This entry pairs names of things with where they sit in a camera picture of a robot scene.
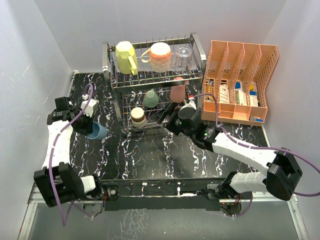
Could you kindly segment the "blue plastic cup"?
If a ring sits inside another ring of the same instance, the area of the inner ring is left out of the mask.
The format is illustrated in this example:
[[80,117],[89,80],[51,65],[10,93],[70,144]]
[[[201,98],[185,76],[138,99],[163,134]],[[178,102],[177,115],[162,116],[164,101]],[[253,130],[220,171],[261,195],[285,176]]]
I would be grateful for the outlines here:
[[92,123],[92,132],[86,137],[90,140],[102,140],[108,135],[107,129],[98,122]]

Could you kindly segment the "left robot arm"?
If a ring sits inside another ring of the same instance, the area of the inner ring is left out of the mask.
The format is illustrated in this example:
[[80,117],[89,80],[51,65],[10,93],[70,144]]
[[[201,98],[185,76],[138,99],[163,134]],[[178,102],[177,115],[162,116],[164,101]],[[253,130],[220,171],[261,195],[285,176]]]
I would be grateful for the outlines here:
[[56,108],[47,116],[49,132],[46,158],[40,170],[35,171],[34,181],[48,207],[57,205],[56,188],[60,203],[64,204],[84,197],[93,200],[103,195],[98,177],[91,174],[80,177],[71,167],[70,143],[72,133],[86,136],[90,140],[101,140],[107,130],[94,122],[99,101],[83,95],[79,108],[69,97],[55,99]]

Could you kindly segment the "cream and brown cup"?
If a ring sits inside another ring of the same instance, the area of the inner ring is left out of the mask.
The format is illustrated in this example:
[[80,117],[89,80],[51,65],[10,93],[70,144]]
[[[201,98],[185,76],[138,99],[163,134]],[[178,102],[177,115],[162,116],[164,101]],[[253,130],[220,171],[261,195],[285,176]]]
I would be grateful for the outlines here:
[[131,123],[135,128],[142,128],[147,123],[145,111],[141,107],[134,107],[130,112],[130,116]]

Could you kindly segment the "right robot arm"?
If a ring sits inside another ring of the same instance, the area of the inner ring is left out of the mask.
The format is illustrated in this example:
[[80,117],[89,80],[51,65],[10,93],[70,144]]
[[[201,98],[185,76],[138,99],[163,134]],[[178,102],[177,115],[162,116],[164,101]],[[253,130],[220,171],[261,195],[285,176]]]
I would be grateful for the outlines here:
[[204,122],[191,104],[178,107],[170,102],[150,119],[175,135],[184,134],[203,150],[226,155],[255,169],[250,173],[231,172],[222,184],[209,190],[210,194],[233,199],[245,192],[268,192],[289,201],[303,175],[291,151],[263,149],[233,138],[221,127]]

